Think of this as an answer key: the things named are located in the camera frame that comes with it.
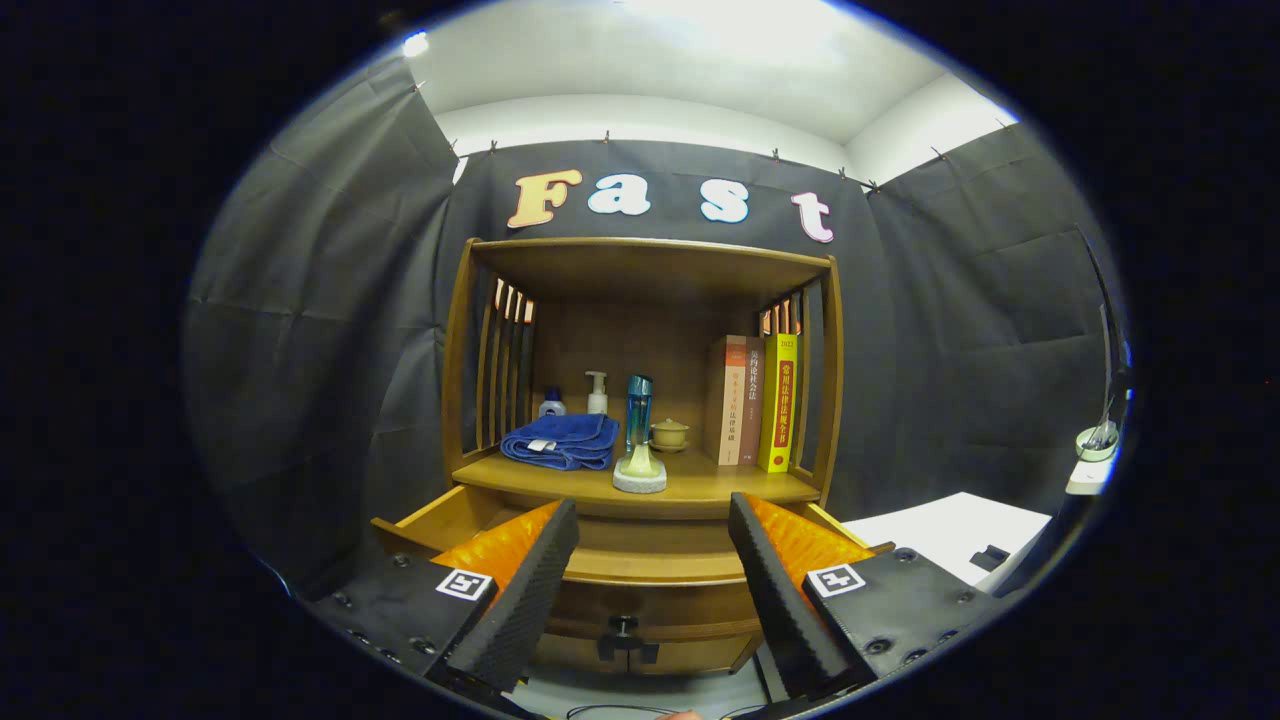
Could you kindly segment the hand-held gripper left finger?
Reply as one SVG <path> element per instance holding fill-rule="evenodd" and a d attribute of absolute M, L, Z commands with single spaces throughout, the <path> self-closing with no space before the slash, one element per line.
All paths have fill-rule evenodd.
<path fill-rule="evenodd" d="M 579 537 L 575 502 L 559 500 L 434 559 L 394 553 L 306 609 L 404 673 L 500 696 L 526 674 Z"/>

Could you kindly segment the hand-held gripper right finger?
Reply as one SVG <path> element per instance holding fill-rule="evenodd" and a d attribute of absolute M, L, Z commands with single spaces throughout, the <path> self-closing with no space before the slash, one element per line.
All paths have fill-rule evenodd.
<path fill-rule="evenodd" d="M 1001 607 L 914 548 L 865 547 L 754 495 L 731 496 L 727 528 L 792 700 L 899 675 Z"/>

